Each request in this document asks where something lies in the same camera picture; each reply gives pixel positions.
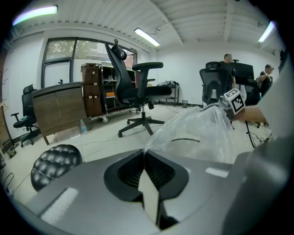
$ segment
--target clear plastic bag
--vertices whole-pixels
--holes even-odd
[[[181,112],[167,121],[144,147],[166,151],[180,157],[233,164],[236,151],[232,125],[226,113],[213,106]]]

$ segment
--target orange object on shelf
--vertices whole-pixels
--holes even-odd
[[[115,96],[114,92],[106,92],[106,96]]]

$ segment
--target person's arm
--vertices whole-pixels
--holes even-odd
[[[236,79],[235,79],[235,76],[233,76],[233,88],[236,88]]]
[[[257,105],[247,106],[242,111],[236,114],[234,121],[249,121],[257,123],[266,123],[266,118],[262,114],[261,110]]]
[[[268,77],[268,74],[265,73],[264,71],[262,71],[260,73],[260,76],[258,77],[258,80],[261,81],[261,82],[263,82],[267,77]]]

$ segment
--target black monitor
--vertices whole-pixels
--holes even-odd
[[[242,63],[231,63],[232,67],[235,70],[235,78],[237,84],[247,84],[248,79],[254,80],[253,66],[249,64]]]

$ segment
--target black leather ottoman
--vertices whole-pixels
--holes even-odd
[[[31,182],[36,191],[41,190],[52,180],[59,178],[72,168],[83,163],[79,150],[72,145],[58,145],[45,151],[35,161]]]

